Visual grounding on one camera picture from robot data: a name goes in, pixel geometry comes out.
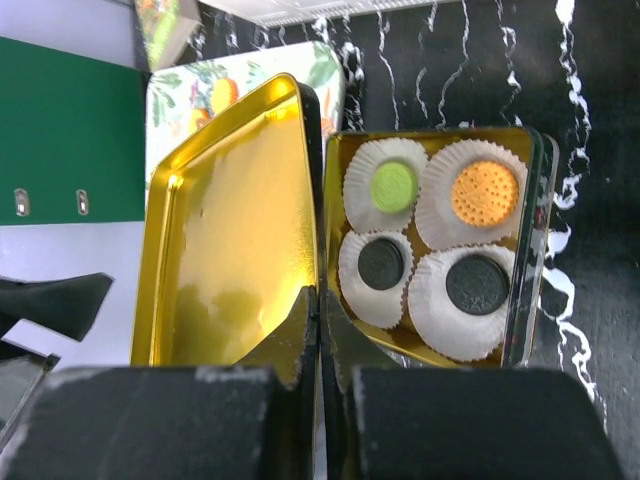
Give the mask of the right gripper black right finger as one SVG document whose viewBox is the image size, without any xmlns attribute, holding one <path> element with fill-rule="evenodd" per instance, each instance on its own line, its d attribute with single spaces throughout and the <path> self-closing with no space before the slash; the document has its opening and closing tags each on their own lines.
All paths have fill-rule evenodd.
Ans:
<svg viewBox="0 0 640 480">
<path fill-rule="evenodd" d="M 620 479 L 583 387 L 546 369 L 405 368 L 320 297 L 332 479 Z"/>
</svg>

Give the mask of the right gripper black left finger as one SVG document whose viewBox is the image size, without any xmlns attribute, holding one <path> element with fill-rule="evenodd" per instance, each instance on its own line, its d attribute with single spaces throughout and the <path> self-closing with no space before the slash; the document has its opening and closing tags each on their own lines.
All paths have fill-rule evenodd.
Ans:
<svg viewBox="0 0 640 480">
<path fill-rule="evenodd" d="M 309 479 L 316 294 L 238 364 L 51 375 L 1 454 L 5 479 Z"/>
</svg>

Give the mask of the black sandwich cookie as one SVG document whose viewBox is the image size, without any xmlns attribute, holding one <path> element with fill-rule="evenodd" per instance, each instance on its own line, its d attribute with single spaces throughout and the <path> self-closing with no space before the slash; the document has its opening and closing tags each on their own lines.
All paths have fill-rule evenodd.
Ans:
<svg viewBox="0 0 640 480">
<path fill-rule="evenodd" d="M 445 278 L 445 291 L 451 303 L 472 316 L 496 312 L 508 298 L 509 285 L 504 268 L 482 254 L 462 257 Z"/>
<path fill-rule="evenodd" d="M 404 258 L 399 247 L 390 239 L 376 238 L 360 251 L 358 274 L 371 289 L 385 291 L 395 287 L 404 273 Z"/>
</svg>

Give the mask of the gold tin lid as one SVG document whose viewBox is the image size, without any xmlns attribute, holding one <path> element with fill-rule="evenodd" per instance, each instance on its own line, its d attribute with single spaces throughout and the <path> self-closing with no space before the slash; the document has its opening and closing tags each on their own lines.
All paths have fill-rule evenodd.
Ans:
<svg viewBox="0 0 640 480">
<path fill-rule="evenodd" d="M 315 92 L 280 73 L 160 162 L 148 192 L 133 365 L 266 365 L 289 385 L 312 367 L 319 127 Z"/>
</svg>

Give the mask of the gold cookie tin base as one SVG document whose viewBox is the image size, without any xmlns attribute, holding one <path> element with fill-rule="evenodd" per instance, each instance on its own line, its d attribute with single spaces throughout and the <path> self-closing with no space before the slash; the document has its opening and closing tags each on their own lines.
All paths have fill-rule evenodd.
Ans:
<svg viewBox="0 0 640 480">
<path fill-rule="evenodd" d="M 543 277 L 549 215 L 553 204 L 559 149 L 555 140 L 529 127 L 483 127 L 443 131 L 401 131 L 399 137 L 423 146 L 431 159 L 452 158 L 450 147 L 475 141 L 491 156 L 501 147 L 518 158 L 525 179 L 520 205 L 509 234 L 493 240 L 494 246 L 514 255 L 506 324 L 498 346 L 477 365 L 511 368 L 523 365 L 532 351 L 538 300 Z M 326 284 L 339 294 L 339 248 L 350 226 L 343 206 L 343 178 L 356 151 L 370 141 L 392 138 L 391 132 L 341 132 L 329 137 L 324 175 Z"/>
</svg>

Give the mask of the green sandwich cookie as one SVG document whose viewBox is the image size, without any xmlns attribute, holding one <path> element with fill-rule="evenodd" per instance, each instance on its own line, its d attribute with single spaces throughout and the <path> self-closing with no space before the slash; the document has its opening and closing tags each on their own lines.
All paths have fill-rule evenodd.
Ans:
<svg viewBox="0 0 640 480">
<path fill-rule="evenodd" d="M 418 184 L 412 169 L 402 162 L 390 161 L 375 170 L 370 194 L 379 211 L 396 214 L 413 205 L 417 190 Z"/>
</svg>

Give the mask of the orange round patterned cookie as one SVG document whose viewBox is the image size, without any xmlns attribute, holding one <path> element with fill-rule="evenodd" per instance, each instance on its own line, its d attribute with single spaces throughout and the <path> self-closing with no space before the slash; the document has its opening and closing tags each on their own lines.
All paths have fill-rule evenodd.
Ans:
<svg viewBox="0 0 640 480">
<path fill-rule="evenodd" d="M 513 213 L 519 199 L 519 182 L 506 166 L 479 160 L 463 168 L 451 187 L 451 205 L 465 224 L 495 227 Z"/>
</svg>

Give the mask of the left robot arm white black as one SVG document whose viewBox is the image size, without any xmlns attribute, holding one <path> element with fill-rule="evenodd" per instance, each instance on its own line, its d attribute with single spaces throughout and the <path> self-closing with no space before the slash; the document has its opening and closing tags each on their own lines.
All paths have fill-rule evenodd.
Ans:
<svg viewBox="0 0 640 480">
<path fill-rule="evenodd" d="M 28 320 L 74 341 L 92 328 L 113 283 L 105 273 L 26 282 L 1 279 L 1 334 Z M 58 363 L 55 354 L 39 354 L 1 341 L 1 432 L 6 433 L 34 387 Z"/>
</svg>

